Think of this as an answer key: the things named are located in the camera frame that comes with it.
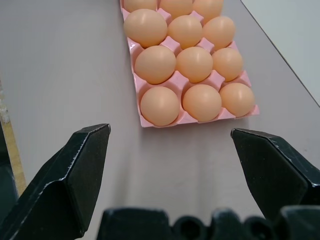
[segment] gray tabletop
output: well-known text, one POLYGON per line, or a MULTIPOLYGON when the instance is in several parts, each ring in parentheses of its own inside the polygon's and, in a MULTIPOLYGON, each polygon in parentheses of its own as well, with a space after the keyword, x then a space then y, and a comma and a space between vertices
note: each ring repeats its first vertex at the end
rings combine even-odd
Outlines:
POLYGON ((231 207, 261 215, 230 138, 232 128, 279 135, 320 168, 320 111, 240 0, 223 14, 237 26, 261 114, 170 128, 140 127, 118 0, 2 0, 0 77, 29 183, 83 127, 111 124, 103 180, 84 239, 102 211, 137 206, 206 223, 231 207))

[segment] brown egg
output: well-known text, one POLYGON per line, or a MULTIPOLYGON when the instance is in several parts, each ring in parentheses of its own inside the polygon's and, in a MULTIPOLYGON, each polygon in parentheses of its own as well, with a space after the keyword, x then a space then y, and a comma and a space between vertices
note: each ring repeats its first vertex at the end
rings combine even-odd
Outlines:
POLYGON ((221 105, 218 91, 204 84, 189 88, 182 101, 183 109, 199 122, 208 122, 218 116, 221 105))
POLYGON ((123 0, 123 8, 129 13, 138 9, 157 10, 157 0, 123 0))
POLYGON ((214 50, 227 47, 234 39, 236 26, 227 16, 211 19, 203 27, 203 36, 214 44, 214 50))
POLYGON ((125 35, 148 48, 160 44, 167 36, 168 26, 164 17, 150 9, 130 13, 123 24, 125 35))
POLYGON ((242 83, 230 83, 220 90, 222 107, 236 117, 248 114, 255 106, 252 90, 242 83))
POLYGON ((168 80, 176 68, 176 56, 166 46, 151 46, 139 54, 134 71, 149 84, 161 84, 168 80))
POLYGON ((172 19, 192 12, 193 0, 161 0, 160 8, 171 14, 172 19))
POLYGON ((205 80, 212 72, 213 60, 210 53, 201 47, 189 47, 176 57, 176 67, 191 83, 205 80))
POLYGON ((195 16, 179 16, 168 26, 168 36, 180 43, 182 49, 197 45, 202 38, 202 25, 195 16))
POLYGON ((140 110, 147 121, 161 127, 171 124, 178 117, 180 103, 171 89, 155 86, 143 95, 140 110))
POLYGON ((224 6, 224 0, 195 0, 193 3, 193 10, 204 17, 204 24, 211 19, 219 17, 222 8, 224 6))
POLYGON ((213 70, 225 78, 229 82, 241 74, 244 61, 241 54, 232 48, 222 48, 212 55, 213 70))

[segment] egg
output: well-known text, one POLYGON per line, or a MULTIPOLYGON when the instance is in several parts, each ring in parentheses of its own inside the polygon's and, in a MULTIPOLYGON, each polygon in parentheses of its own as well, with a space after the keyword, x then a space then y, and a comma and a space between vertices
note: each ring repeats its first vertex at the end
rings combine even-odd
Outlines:
POLYGON ((155 86, 142 96, 140 111, 147 121, 162 127, 171 124, 178 117, 180 102, 171 89, 155 86))
POLYGON ((176 57, 176 70, 191 83, 205 80, 212 72, 213 59, 208 51, 201 47, 189 47, 176 57))
POLYGON ((200 42, 202 25, 195 16, 179 16, 169 24, 167 35, 180 43, 182 49, 190 48, 200 42))
POLYGON ((166 46, 151 46, 143 50, 134 64, 135 73, 153 85, 168 80, 175 68, 176 56, 166 46))
POLYGON ((222 107, 236 117, 248 114, 255 106, 255 95, 242 83, 230 83, 220 90, 222 107))
POLYGON ((193 10, 203 16, 203 22, 206 24, 211 19, 220 16, 224 0, 195 0, 193 10))
POLYGON ((208 122, 218 116, 222 101, 218 91, 212 86, 198 84, 185 92, 182 106, 199 122, 208 122))
POLYGON ((193 0, 161 0, 160 8, 171 14, 172 19, 189 15, 193 9, 193 0))
POLYGON ((226 82, 234 80, 241 74, 244 61, 241 54, 232 48, 222 48, 212 55, 213 70, 225 78, 226 82))
POLYGON ((214 50, 227 47, 234 39, 236 26, 227 16, 211 19, 203 27, 203 36, 214 44, 214 50))
POLYGON ((148 48, 160 44, 167 36, 168 26, 164 17, 150 9, 130 13, 123 24, 125 35, 148 48))
POLYGON ((129 13, 138 9, 157 10, 157 0, 123 0, 123 7, 129 13))

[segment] wooden edge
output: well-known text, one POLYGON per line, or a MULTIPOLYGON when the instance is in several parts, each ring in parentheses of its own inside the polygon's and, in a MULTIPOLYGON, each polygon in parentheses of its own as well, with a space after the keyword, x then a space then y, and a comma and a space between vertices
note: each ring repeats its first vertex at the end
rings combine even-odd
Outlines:
POLYGON ((1 120, 3 135, 6 143, 6 148, 9 154, 11 168, 14 176, 15 186, 19 197, 26 189, 26 179, 24 170, 21 165, 20 155, 16 144, 14 131, 12 129, 11 122, 3 123, 1 120))

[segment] table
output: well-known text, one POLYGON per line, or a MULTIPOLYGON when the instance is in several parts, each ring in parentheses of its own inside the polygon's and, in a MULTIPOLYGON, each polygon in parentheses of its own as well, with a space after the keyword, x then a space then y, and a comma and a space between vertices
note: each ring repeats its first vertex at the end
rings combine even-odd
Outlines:
POLYGON ((99 198, 83 239, 110 207, 156 207, 173 222, 209 222, 233 208, 261 215, 230 138, 232 128, 279 135, 320 168, 320 111, 240 0, 225 0, 237 26, 261 114, 142 129, 118 0, 0 2, 0 77, 27 183, 83 127, 111 124, 99 198))

